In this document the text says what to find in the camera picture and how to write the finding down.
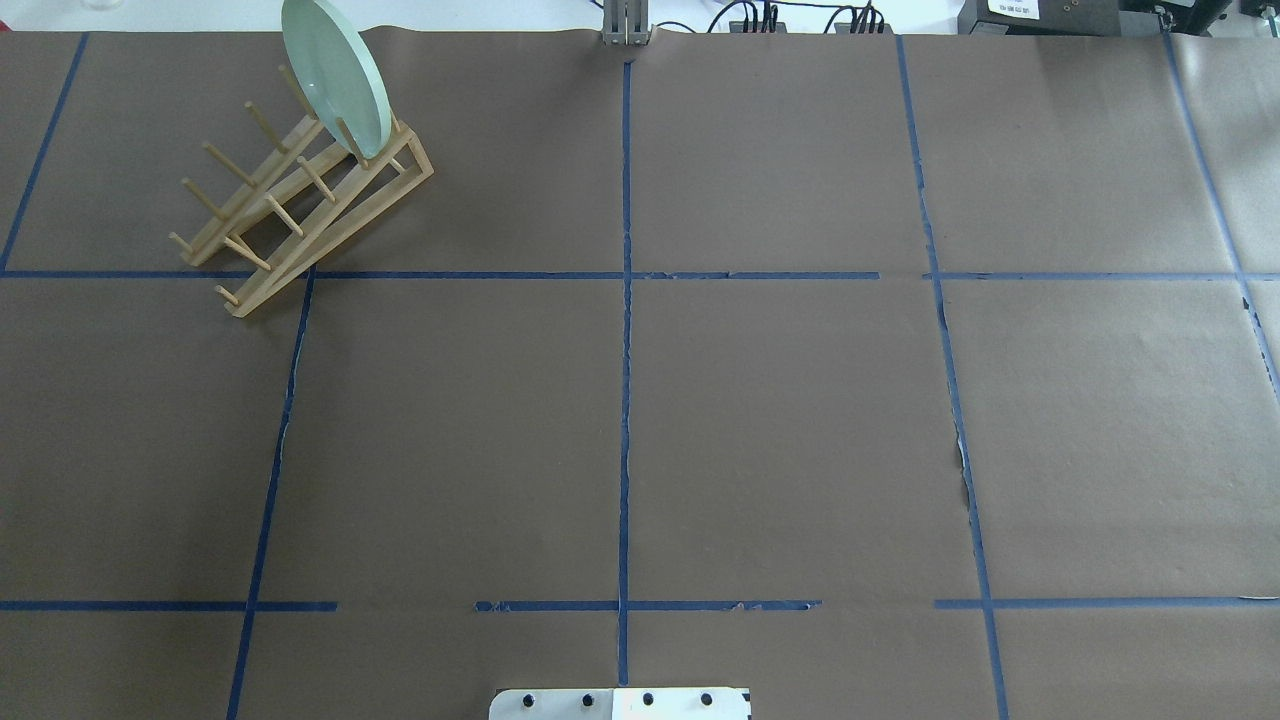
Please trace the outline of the light green ceramic plate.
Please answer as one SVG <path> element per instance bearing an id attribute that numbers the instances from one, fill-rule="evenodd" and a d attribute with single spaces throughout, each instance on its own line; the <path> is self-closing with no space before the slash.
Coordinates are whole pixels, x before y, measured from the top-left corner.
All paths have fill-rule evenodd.
<path id="1" fill-rule="evenodd" d="M 291 68 L 316 117 L 342 147 L 375 158 L 390 141 L 392 109 L 360 32 L 330 1 L 284 1 L 280 15 Z"/>

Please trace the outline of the black USB hub left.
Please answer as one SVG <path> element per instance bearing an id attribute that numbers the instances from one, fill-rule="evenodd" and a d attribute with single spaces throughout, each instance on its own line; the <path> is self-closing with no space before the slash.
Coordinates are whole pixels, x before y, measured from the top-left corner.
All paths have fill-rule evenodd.
<path id="1" fill-rule="evenodd" d="M 740 9 L 741 17 L 730 19 L 730 10 Z M 726 31 L 736 35 L 780 35 L 786 31 L 781 19 L 781 4 L 774 1 L 731 1 L 716 17 Z"/>

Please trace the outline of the black usb hub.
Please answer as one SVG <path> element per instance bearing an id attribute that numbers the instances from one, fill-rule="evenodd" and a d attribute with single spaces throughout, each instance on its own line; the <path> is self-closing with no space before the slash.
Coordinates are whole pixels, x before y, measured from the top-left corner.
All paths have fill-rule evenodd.
<path id="1" fill-rule="evenodd" d="M 741 17 L 730 19 L 730 10 L 740 9 Z M 731 1 L 716 17 L 726 31 L 736 35 L 780 35 L 786 31 L 781 19 L 781 4 L 774 1 Z"/>
<path id="2" fill-rule="evenodd" d="M 873 1 L 837 8 L 826 32 L 835 35 L 891 35 L 892 27 Z"/>

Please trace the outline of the wooden dish rack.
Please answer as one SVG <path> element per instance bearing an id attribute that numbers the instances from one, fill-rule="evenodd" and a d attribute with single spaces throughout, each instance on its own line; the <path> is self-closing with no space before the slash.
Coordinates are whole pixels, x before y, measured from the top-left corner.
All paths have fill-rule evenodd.
<path id="1" fill-rule="evenodd" d="M 247 172 L 210 142 L 204 151 L 239 182 L 230 196 L 214 201 L 192 179 L 180 186 L 198 201 L 209 219 L 189 240 L 169 233 L 182 260 L 202 266 L 220 251 L 251 264 L 238 290 L 218 286 L 229 314 L 246 318 L 312 269 L 366 225 L 374 223 L 435 172 L 416 132 L 397 117 L 390 141 L 371 158 L 355 147 L 344 120 L 330 132 L 330 143 L 315 150 L 328 132 L 293 72 L 278 68 L 303 117 L 285 135 L 276 132 L 253 102 L 246 110 L 266 135 L 271 151 Z"/>

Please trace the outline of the black USB hub right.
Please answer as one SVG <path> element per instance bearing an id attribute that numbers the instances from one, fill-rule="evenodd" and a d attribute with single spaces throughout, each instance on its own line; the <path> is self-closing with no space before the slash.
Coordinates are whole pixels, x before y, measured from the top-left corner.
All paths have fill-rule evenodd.
<path id="1" fill-rule="evenodd" d="M 837 8 L 826 32 L 835 35 L 891 35 L 892 27 L 873 1 Z"/>

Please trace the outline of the black computer box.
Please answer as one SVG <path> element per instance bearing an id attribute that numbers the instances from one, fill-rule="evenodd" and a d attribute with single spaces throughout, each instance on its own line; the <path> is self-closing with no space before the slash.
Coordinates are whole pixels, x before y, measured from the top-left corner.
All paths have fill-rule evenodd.
<path id="1" fill-rule="evenodd" d="M 957 35 L 1148 37 L 1164 32 L 1155 13 L 1120 1 L 965 1 Z"/>

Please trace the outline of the aluminium frame post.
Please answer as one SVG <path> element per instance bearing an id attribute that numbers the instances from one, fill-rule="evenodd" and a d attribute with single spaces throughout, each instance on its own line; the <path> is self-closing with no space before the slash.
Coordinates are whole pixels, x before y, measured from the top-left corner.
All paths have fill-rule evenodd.
<path id="1" fill-rule="evenodd" d="M 608 46 L 645 46 L 652 40 L 648 0 L 600 0 L 602 40 Z"/>

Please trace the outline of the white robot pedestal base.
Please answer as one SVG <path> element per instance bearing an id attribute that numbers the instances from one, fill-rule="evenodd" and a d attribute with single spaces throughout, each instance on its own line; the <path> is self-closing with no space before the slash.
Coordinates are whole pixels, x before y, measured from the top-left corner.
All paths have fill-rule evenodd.
<path id="1" fill-rule="evenodd" d="M 506 689 L 489 719 L 751 719 L 748 689 L 732 687 L 620 687 Z"/>

